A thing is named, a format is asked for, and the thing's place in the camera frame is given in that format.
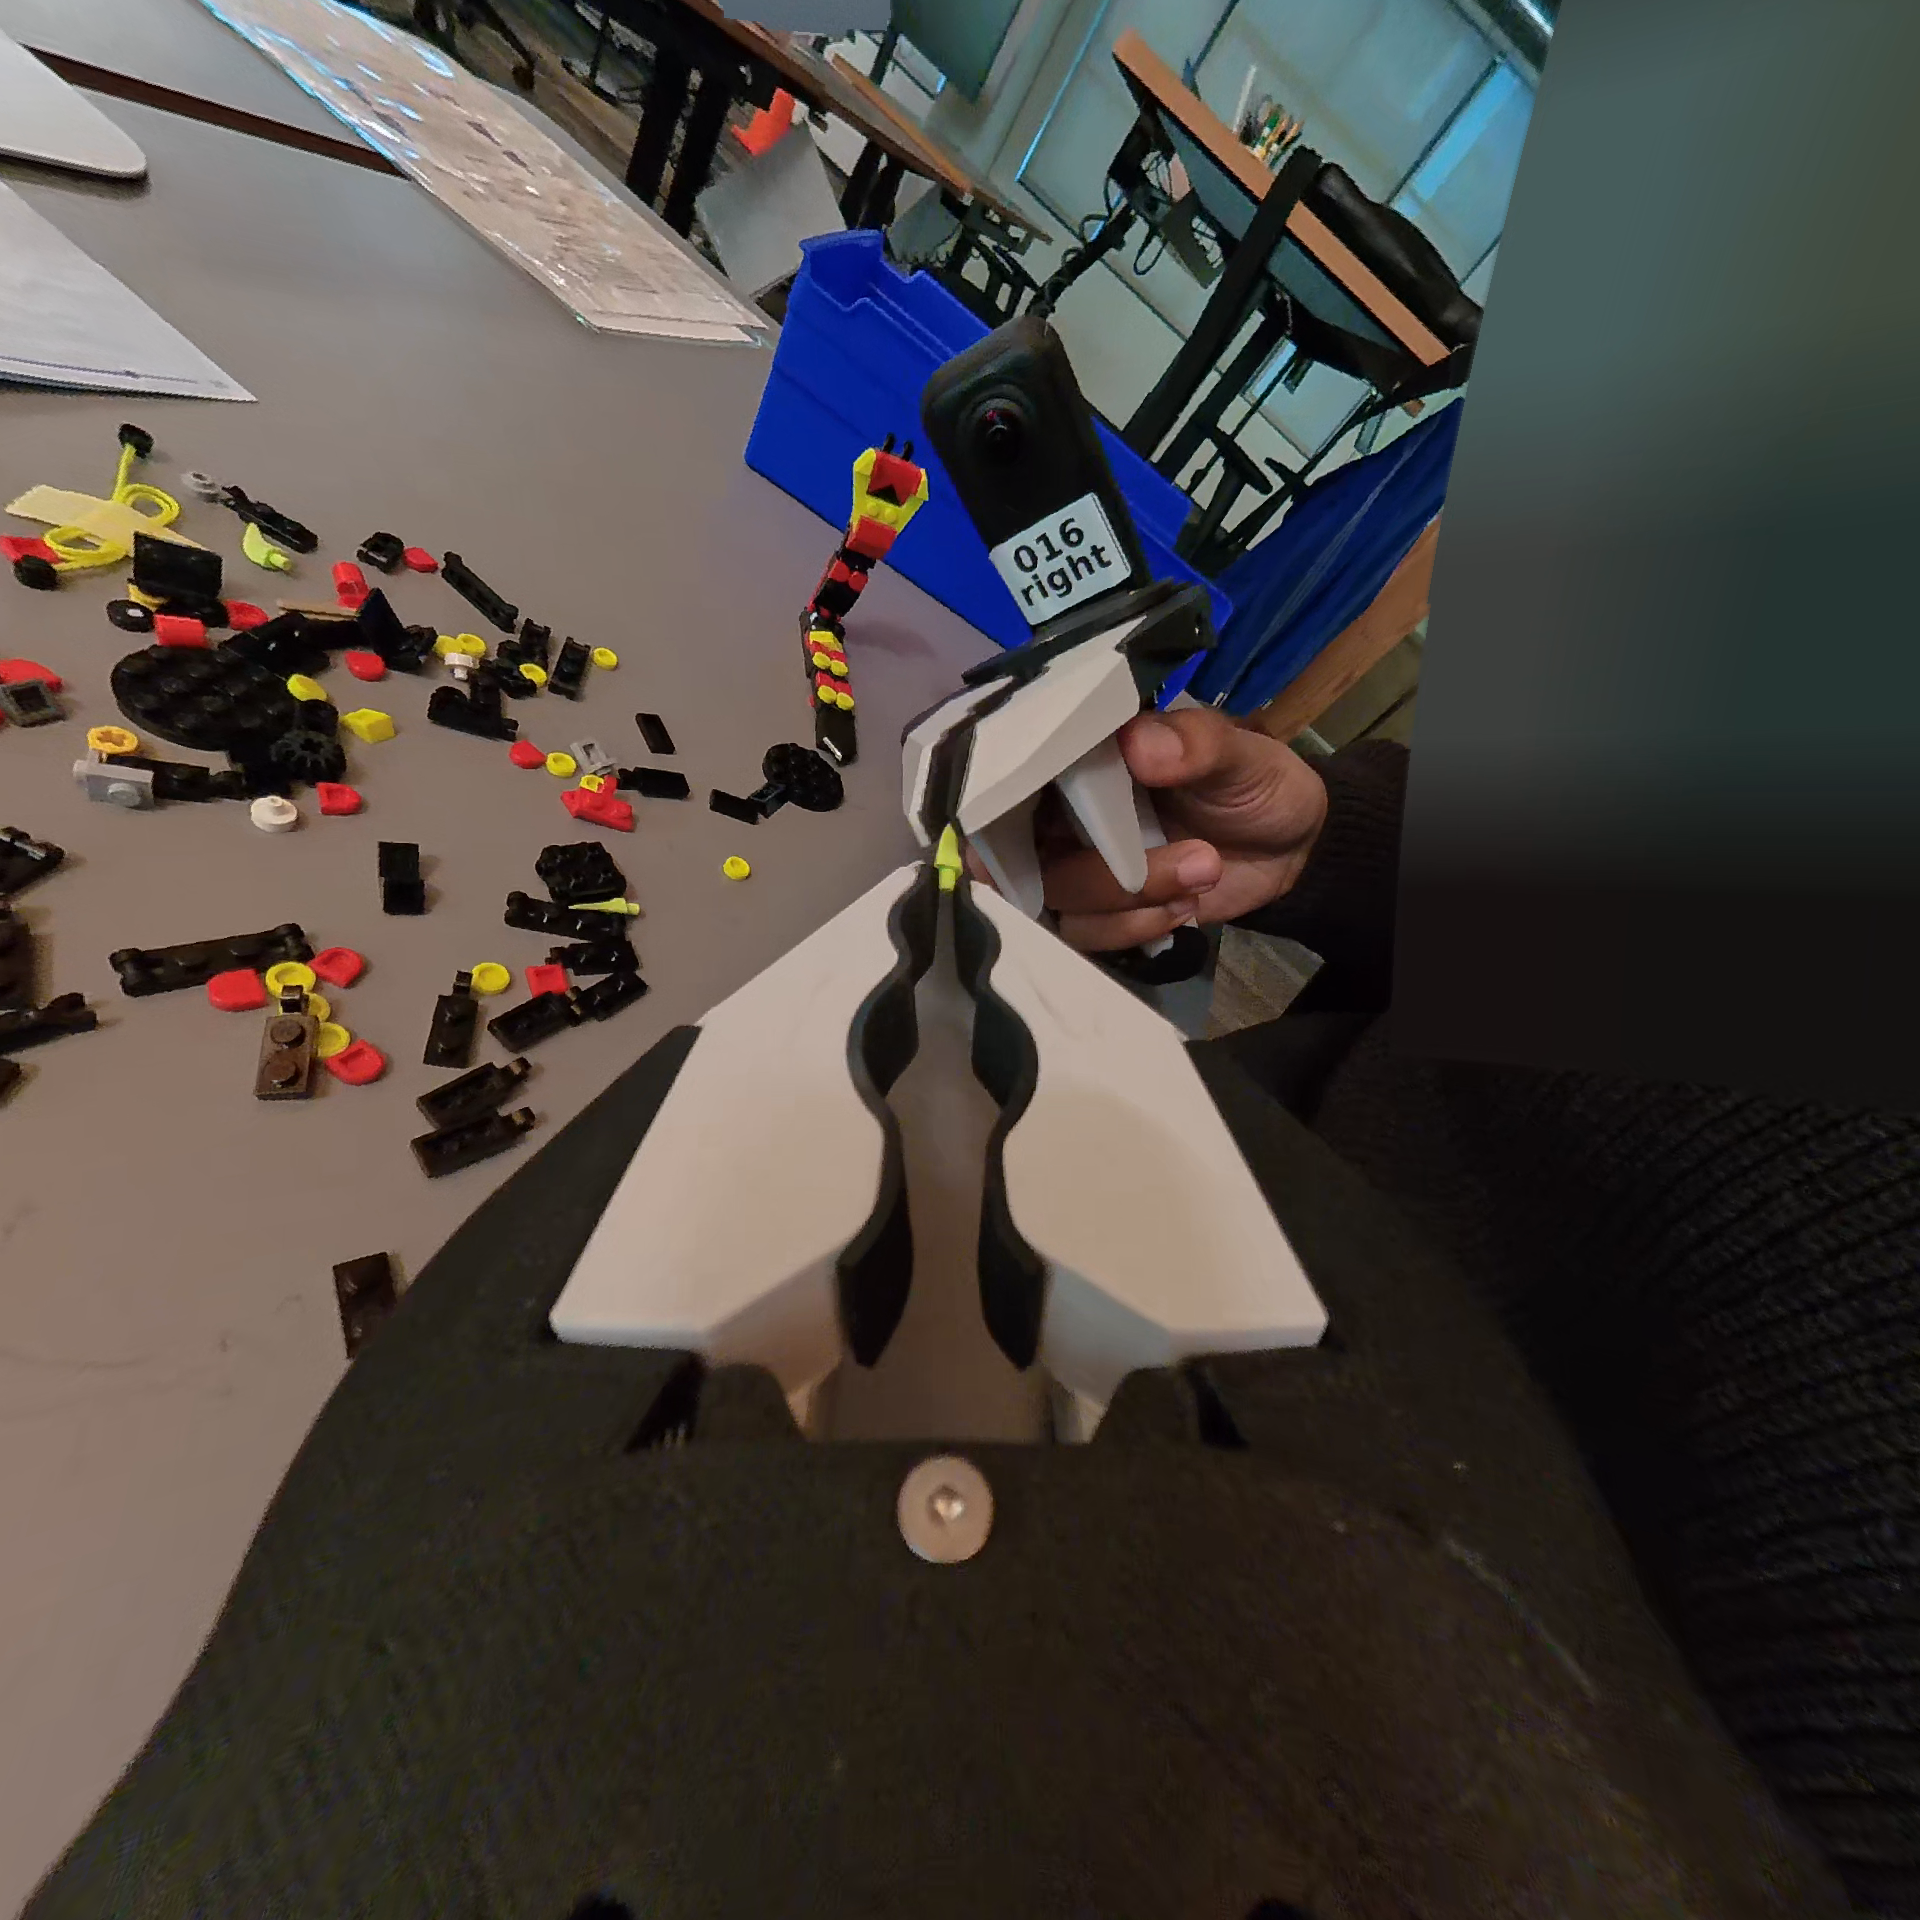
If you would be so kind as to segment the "black office chair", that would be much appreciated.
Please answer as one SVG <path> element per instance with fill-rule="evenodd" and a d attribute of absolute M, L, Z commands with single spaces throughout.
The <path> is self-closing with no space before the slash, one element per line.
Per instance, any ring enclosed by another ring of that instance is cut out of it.
<path fill-rule="evenodd" d="M 1321 164 L 1306 210 L 1448 349 L 1473 349 L 1483 307 L 1411 217 L 1371 201 L 1339 164 Z"/>

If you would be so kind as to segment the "large black round lego plate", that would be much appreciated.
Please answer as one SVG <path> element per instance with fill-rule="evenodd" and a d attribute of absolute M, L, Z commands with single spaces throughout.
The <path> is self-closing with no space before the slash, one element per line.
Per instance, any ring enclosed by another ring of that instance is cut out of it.
<path fill-rule="evenodd" d="M 288 681 L 226 646 L 139 646 L 106 684 L 132 731 L 199 755 L 263 755 L 300 724 Z"/>

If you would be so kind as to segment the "blue plastic bin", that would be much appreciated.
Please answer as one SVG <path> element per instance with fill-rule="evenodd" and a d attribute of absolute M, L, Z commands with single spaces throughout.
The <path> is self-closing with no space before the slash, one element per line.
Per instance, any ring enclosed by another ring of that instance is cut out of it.
<path fill-rule="evenodd" d="M 1465 398 L 1454 398 L 1394 445 L 1321 474 L 1218 576 L 1233 610 L 1187 678 L 1197 704 L 1264 708 L 1374 603 L 1443 514 L 1462 413 Z"/>
<path fill-rule="evenodd" d="M 898 449 L 909 441 L 930 496 L 875 570 L 898 570 L 994 646 L 1011 650 L 1029 628 L 1011 591 L 994 578 L 988 548 L 920 420 L 935 373 L 988 332 L 930 274 L 904 274 L 884 261 L 878 235 L 846 233 L 805 243 L 743 456 L 781 494 L 818 514 L 838 545 L 853 514 L 856 456 L 884 438 L 893 438 Z M 1171 553 L 1187 510 L 1186 496 L 1124 447 L 1095 407 L 1089 420 L 1153 578 L 1200 584 L 1218 642 L 1233 603 Z M 1215 642 L 1166 681 L 1163 702 L 1187 689 Z"/>

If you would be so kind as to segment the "light wooden board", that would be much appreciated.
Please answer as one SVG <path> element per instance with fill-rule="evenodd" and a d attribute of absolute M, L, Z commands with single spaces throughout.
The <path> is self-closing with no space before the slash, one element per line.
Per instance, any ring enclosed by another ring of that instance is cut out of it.
<path fill-rule="evenodd" d="M 1293 740 L 1348 696 L 1431 610 L 1432 563 L 1443 516 L 1432 516 L 1378 598 L 1332 637 L 1268 704 L 1241 724 L 1275 740 Z"/>

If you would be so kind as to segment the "person's black knit sweater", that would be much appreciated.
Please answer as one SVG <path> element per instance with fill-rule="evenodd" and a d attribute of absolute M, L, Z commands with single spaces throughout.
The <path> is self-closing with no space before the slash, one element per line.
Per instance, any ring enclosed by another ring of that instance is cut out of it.
<path fill-rule="evenodd" d="M 1241 1068 L 1491 1300 L 1719 1724 L 1860 1918 L 1916 1918 L 1916 1117 L 1411 1060 Z"/>

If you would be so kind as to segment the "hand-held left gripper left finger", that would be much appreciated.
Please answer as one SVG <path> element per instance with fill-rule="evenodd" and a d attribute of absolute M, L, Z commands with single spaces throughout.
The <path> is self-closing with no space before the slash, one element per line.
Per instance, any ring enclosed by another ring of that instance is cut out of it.
<path fill-rule="evenodd" d="M 915 1274 L 902 1127 L 926 863 L 904 866 L 717 1001 L 550 1306 L 572 1345 L 752 1364 L 805 1416 L 871 1368 Z"/>

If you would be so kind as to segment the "white paper sheet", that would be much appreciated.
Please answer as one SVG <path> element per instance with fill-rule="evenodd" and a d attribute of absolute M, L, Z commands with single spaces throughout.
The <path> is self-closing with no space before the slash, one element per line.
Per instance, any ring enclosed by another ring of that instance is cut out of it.
<path fill-rule="evenodd" d="M 4 182 L 4 382 L 255 403 L 172 323 Z"/>

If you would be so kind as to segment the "person's right hand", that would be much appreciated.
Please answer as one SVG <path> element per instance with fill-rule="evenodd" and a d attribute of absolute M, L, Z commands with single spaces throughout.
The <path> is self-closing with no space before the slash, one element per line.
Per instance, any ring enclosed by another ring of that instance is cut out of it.
<path fill-rule="evenodd" d="M 1282 740 L 1215 708 L 1136 715 L 1117 731 L 1134 781 L 1153 793 L 1166 843 L 1138 892 L 1124 892 L 1068 809 L 1039 812 L 1046 906 L 1080 952 L 1153 946 L 1186 924 L 1212 927 L 1280 902 L 1303 875 L 1327 797 Z"/>

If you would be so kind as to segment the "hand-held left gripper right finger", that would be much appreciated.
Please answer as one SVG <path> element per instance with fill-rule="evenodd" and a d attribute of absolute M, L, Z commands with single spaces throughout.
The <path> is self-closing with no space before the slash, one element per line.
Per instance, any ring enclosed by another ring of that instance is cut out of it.
<path fill-rule="evenodd" d="M 954 884 L 987 1140 L 979 1311 L 1087 1443 L 1134 1371 L 1327 1330 L 1177 1028 L 1006 897 Z"/>

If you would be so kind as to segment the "dark brown lego hinge plate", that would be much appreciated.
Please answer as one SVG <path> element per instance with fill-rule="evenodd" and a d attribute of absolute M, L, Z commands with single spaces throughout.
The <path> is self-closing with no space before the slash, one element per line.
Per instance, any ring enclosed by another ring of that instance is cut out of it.
<path fill-rule="evenodd" d="M 378 1250 L 334 1268 L 334 1297 L 338 1306 L 342 1351 L 354 1357 L 399 1306 L 400 1280 L 394 1256 Z"/>

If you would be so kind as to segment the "wooden top desk black legs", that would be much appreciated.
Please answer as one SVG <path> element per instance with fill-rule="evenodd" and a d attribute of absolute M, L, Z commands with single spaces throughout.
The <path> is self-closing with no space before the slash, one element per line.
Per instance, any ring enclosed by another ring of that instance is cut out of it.
<path fill-rule="evenodd" d="M 1261 166 L 1136 28 L 1117 37 L 1113 63 L 1143 138 L 1187 182 L 1174 207 L 1222 252 L 1186 347 L 1124 428 L 1138 456 L 1174 477 L 1280 347 L 1361 382 L 1354 425 L 1465 382 L 1474 347 L 1448 349 L 1306 210 L 1321 157 L 1295 143 Z"/>
<path fill-rule="evenodd" d="M 653 51 L 623 180 L 678 235 L 692 233 L 694 195 L 709 185 L 732 109 L 771 109 L 785 91 L 860 138 L 838 195 L 849 227 L 884 227 L 898 211 L 902 180 L 915 175 L 957 217 L 954 271 L 973 252 L 1019 256 L 1051 243 L 1031 211 L 1011 207 L 982 169 L 915 123 L 841 56 L 805 51 L 798 37 L 732 20 L 717 4 L 603 4 L 603 28 L 610 25 L 626 25 Z"/>

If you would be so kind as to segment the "red yellow black lego snake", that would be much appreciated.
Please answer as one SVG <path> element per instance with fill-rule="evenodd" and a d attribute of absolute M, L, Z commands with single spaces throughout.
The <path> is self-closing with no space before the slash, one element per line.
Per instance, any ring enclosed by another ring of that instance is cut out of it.
<path fill-rule="evenodd" d="M 846 533 L 798 614 L 812 749 L 838 770 L 857 755 L 846 619 L 926 496 L 926 469 L 915 460 L 909 441 L 898 449 L 893 438 L 884 438 L 878 447 L 860 449 L 853 465 Z"/>

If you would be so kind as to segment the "pile of loose lego pieces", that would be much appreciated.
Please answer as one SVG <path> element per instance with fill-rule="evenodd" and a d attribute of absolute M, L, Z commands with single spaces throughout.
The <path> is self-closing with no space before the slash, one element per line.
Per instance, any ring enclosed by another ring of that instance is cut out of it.
<path fill-rule="evenodd" d="M 345 740 L 362 749 L 388 740 L 394 718 L 365 702 L 338 708 L 317 677 L 338 666 L 354 684 L 376 684 L 390 677 L 416 677 L 435 664 L 445 664 L 445 681 L 431 684 L 424 721 L 500 749 L 515 768 L 572 781 L 561 793 L 569 820 L 634 829 L 634 797 L 690 797 L 678 770 L 619 770 L 617 755 L 603 755 L 592 740 L 542 755 L 508 711 L 511 702 L 530 699 L 583 699 L 592 672 L 617 669 L 610 646 L 592 650 L 578 637 L 555 641 L 550 628 L 518 616 L 515 603 L 505 603 L 456 553 L 438 557 L 388 533 L 365 539 L 352 563 L 334 566 L 329 603 L 284 600 L 278 610 L 263 610 L 227 589 L 214 548 L 179 535 L 179 498 L 145 487 L 136 469 L 150 455 L 153 438 L 124 420 L 106 496 L 44 487 L 16 496 L 7 514 L 32 519 L 39 533 L 4 539 L 4 563 L 32 591 L 56 591 L 65 578 L 120 568 L 124 591 L 106 600 L 105 614 L 117 632 L 143 641 L 132 650 L 214 646 L 255 660 L 288 681 L 300 702 L 300 724 L 263 755 L 220 755 L 214 768 L 143 755 L 158 738 L 132 731 L 113 704 L 124 724 L 94 724 L 72 768 L 89 804 L 129 809 L 243 804 L 251 829 L 284 834 L 300 829 L 296 800 L 300 790 L 310 790 L 323 820 L 354 820 L 365 797 L 349 781 Z M 404 625 L 384 589 L 365 578 L 367 566 L 445 578 L 468 610 L 496 628 L 496 642 L 480 632 Z M 37 942 L 16 897 L 65 871 L 60 863 L 69 863 L 60 844 L 4 823 L 4 1098 L 20 1083 L 16 1056 L 101 1025 L 98 1006 L 78 990 L 37 997 Z M 530 1078 L 525 1047 L 566 1033 L 569 1021 L 610 1020 L 647 994 L 626 920 L 578 913 L 550 897 L 515 892 L 505 902 L 505 924 L 561 939 L 561 946 L 525 970 L 521 1006 L 493 1020 L 493 1039 L 508 1047 L 508 1060 L 496 1063 L 473 1063 L 473 1046 L 483 998 L 505 994 L 511 970 L 493 963 L 453 970 L 422 1056 L 428 1070 L 450 1078 L 416 1101 L 424 1136 L 411 1144 L 431 1179 L 500 1158 L 534 1127 L 534 1114 L 515 1107 Z M 266 1021 L 263 1050 L 251 1083 L 256 1101 L 306 1101 L 317 1074 L 365 1087 L 388 1068 L 378 1046 L 334 1020 L 323 994 L 358 982 L 365 952 L 352 942 L 314 946 L 310 927 L 296 916 L 199 939 L 120 942 L 106 952 L 106 970 L 126 998 L 204 990 L 214 1010 L 260 1013 Z"/>

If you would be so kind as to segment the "person's right forearm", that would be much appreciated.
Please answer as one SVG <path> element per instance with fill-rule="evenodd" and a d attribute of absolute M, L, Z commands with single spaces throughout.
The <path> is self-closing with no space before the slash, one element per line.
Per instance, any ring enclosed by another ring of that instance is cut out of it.
<path fill-rule="evenodd" d="M 1318 765 L 1324 820 L 1287 893 L 1293 939 L 1318 970 L 1295 1014 L 1380 1014 L 1397 961 L 1397 883 L 1411 749 L 1361 738 Z"/>

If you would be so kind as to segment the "small black round lego plate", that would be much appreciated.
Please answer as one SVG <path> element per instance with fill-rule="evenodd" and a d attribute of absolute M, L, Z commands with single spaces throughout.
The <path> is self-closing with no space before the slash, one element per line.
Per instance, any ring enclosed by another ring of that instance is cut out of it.
<path fill-rule="evenodd" d="M 793 740 L 771 744 L 760 757 L 760 782 L 754 793 L 709 790 L 709 809 L 734 823 L 764 823 L 782 805 L 803 812 L 831 812 L 846 804 L 841 774 L 817 749 Z"/>

